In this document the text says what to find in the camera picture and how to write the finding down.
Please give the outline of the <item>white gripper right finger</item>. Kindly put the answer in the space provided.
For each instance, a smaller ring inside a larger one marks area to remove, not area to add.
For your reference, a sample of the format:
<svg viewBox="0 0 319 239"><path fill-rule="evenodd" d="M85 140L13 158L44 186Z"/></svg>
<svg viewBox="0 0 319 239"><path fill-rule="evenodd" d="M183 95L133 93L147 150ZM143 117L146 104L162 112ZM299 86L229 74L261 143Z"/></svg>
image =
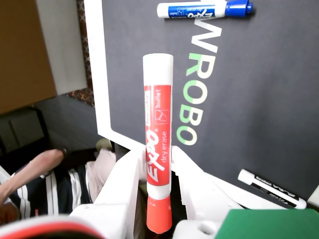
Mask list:
<svg viewBox="0 0 319 239"><path fill-rule="evenodd" d="M230 210L242 209L178 146L172 147L171 159L189 220L223 221Z"/></svg>

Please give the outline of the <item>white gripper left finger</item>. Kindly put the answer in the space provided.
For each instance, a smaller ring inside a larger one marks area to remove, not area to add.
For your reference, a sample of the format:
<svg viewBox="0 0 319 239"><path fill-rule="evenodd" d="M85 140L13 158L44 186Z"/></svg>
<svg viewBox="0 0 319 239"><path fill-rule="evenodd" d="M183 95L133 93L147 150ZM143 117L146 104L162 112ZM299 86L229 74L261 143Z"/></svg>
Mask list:
<svg viewBox="0 0 319 239"><path fill-rule="evenodd" d="M78 206L70 216L86 222L106 239L144 239L146 203L138 192L144 178L145 151L131 150L119 159L92 204Z"/></svg>

